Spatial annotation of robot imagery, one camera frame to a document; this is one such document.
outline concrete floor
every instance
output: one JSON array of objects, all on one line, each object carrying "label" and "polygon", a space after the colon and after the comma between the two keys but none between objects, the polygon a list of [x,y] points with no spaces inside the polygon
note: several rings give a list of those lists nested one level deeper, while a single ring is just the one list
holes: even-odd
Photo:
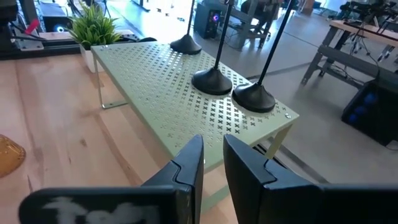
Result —
[{"label": "concrete floor", "polygon": [[[154,11],[142,12],[137,6],[125,1],[108,4],[113,15],[132,24],[137,29],[136,32],[144,36],[170,42],[186,32],[187,24],[174,17],[165,17]],[[248,42],[242,51],[224,45],[221,61],[244,77],[259,75],[281,20],[274,23],[272,38],[262,49],[257,48],[258,41]],[[267,90],[300,114],[300,119],[284,142],[285,150],[279,153],[279,157],[294,169],[302,169],[290,156],[284,154],[288,150],[331,183],[396,183],[398,151],[386,149],[340,121],[343,109],[357,89],[328,75],[318,78],[318,72],[307,86],[300,85],[300,80],[327,31],[328,22],[325,18],[295,14],[290,18],[272,59],[269,76],[264,82]],[[196,34],[194,38],[204,51],[216,55],[217,40],[203,40]],[[378,57],[384,47],[368,40],[366,46],[374,58]],[[364,50],[358,57],[372,61]],[[390,57],[381,66],[395,70],[393,58]],[[348,72],[364,81],[369,80],[369,77],[353,70],[349,69]]]}]

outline potted plant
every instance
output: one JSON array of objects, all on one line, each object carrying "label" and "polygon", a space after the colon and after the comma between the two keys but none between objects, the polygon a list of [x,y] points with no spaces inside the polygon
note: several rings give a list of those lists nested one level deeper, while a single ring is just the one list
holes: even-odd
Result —
[{"label": "potted plant", "polygon": [[[113,44],[120,39],[121,34],[115,33],[116,19],[107,18],[102,8],[91,4],[87,6],[80,0],[83,13],[79,17],[72,18],[73,25],[69,30],[72,38],[80,44],[80,50],[91,72],[95,72],[91,46]],[[103,71],[97,63],[98,71]]]}]

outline black stand pole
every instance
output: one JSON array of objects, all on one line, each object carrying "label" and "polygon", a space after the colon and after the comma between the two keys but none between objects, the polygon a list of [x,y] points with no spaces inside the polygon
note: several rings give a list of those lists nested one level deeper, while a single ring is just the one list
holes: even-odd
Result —
[{"label": "black stand pole", "polygon": [[191,13],[188,21],[188,30],[187,34],[185,34],[181,39],[171,42],[170,47],[176,52],[180,52],[183,54],[195,55],[199,54],[201,51],[201,47],[193,40],[193,38],[189,35],[191,31],[191,23],[193,17],[193,7],[195,5],[195,0],[192,0],[191,5]]},{"label": "black stand pole", "polygon": [[212,68],[196,72],[192,76],[192,85],[197,90],[211,95],[225,95],[232,90],[231,80],[225,77],[218,68],[234,1],[229,0],[227,1],[227,4],[228,7],[226,8],[224,27],[223,32],[221,33],[220,44],[218,46],[216,62]]},{"label": "black stand pole", "polygon": [[259,81],[254,84],[238,85],[232,92],[232,97],[237,102],[237,104],[241,105],[243,108],[246,108],[249,111],[266,113],[272,111],[275,107],[275,98],[269,92],[267,92],[267,90],[262,85],[262,81],[264,80],[264,77],[267,73],[269,64],[271,63],[272,57],[274,56],[280,37],[284,32],[287,20],[289,19],[290,12],[292,11],[294,4],[295,0],[290,0],[284,19],[280,25],[275,41],[272,44],[271,51],[269,52],[267,62],[261,72]]}]

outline computer tower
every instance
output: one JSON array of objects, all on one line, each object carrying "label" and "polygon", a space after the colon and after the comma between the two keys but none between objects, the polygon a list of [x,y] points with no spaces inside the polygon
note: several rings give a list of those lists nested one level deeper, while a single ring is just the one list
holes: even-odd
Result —
[{"label": "computer tower", "polygon": [[220,10],[211,9],[204,4],[198,3],[193,30],[203,39],[215,38],[217,35]]},{"label": "computer tower", "polygon": [[47,32],[66,32],[68,28],[72,27],[72,20],[65,14],[59,4],[42,2],[40,3],[40,8]]},{"label": "computer tower", "polygon": [[398,136],[398,92],[370,81],[343,111],[341,120],[383,146]]}]

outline perforated metal shelf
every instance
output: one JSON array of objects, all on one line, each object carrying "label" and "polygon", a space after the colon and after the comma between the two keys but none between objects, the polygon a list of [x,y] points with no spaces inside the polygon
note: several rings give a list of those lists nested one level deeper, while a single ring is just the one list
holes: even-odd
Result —
[{"label": "perforated metal shelf", "polygon": [[[205,142],[205,169],[223,161],[223,135],[233,134],[250,146],[291,125],[298,114],[277,101],[266,114],[246,111],[231,94],[214,97],[191,85],[192,74],[210,68],[215,59],[202,51],[182,55],[157,42],[93,47],[93,54],[172,156],[195,134]],[[249,83],[224,64],[233,82]]]}]

